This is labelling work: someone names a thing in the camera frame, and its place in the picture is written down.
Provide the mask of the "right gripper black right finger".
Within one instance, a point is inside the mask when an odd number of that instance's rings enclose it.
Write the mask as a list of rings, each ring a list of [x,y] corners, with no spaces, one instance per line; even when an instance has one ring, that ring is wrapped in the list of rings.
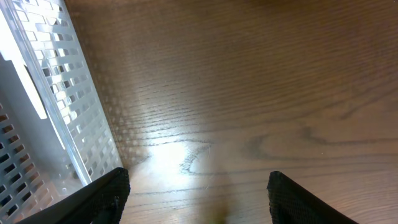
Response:
[[[267,190],[273,224],[356,224],[282,172],[270,173]]]

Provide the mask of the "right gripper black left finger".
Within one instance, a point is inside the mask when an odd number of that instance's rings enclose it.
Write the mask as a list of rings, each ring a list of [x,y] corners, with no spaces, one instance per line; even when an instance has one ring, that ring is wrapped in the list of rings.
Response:
[[[118,167],[18,224],[118,224],[130,189],[128,170]]]

